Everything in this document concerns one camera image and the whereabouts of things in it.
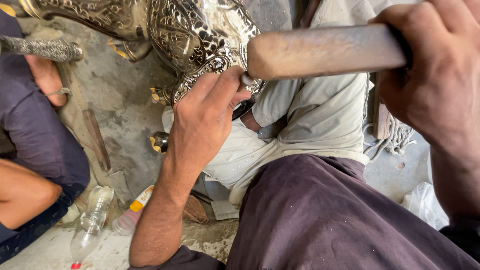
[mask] ornate metal handle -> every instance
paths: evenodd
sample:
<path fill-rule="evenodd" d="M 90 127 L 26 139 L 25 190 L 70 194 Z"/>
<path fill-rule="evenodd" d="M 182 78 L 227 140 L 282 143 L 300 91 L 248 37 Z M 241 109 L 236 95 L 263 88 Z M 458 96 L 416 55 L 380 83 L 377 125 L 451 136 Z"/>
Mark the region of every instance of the ornate metal handle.
<path fill-rule="evenodd" d="M 27 54 L 47 58 L 56 62 L 81 61 L 82 48 L 76 43 L 62 39 L 23 39 L 0 36 L 0 54 Z"/>

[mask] concrete floor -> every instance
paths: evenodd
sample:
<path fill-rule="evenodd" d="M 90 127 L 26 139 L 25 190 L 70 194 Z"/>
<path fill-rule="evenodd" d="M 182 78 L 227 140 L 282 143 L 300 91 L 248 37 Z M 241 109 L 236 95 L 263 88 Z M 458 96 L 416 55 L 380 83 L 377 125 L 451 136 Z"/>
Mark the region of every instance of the concrete floor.
<path fill-rule="evenodd" d="M 266 0 L 245 2 L 260 28 L 268 31 L 291 29 L 301 10 L 301 1 L 277 1 L 275 6 Z M 109 37 L 78 23 L 56 18 L 48 22 L 23 19 L 21 24 L 26 32 L 35 32 L 38 27 L 53 28 L 58 37 L 83 46 L 85 60 L 72 65 L 74 74 L 83 98 L 96 114 L 113 171 L 125 172 L 128 186 L 137 196 L 156 181 L 161 167 L 161 155 L 152 150 L 149 136 L 163 130 L 164 108 L 152 103 L 149 88 L 167 86 L 173 78 L 162 70 L 154 53 L 131 64 L 108 47 Z M 396 202 L 401 202 L 403 195 L 419 183 L 428 181 L 429 147 L 418 134 L 414 139 L 419 143 L 409 146 L 406 155 L 393 157 L 382 153 L 379 160 L 365 170 L 367 183 Z M 401 162 L 406 166 L 399 170 L 396 166 Z M 206 226 L 185 222 L 182 241 L 192 249 L 225 261 L 237 227 L 238 221 L 212 221 Z M 92 270 L 124 270 L 128 267 L 130 238 L 109 230 L 104 235 L 82 269 L 88 266 Z M 0 270 L 66 269 L 71 263 L 72 236 L 71 229 L 52 229 L 19 256 L 1 265 Z"/>

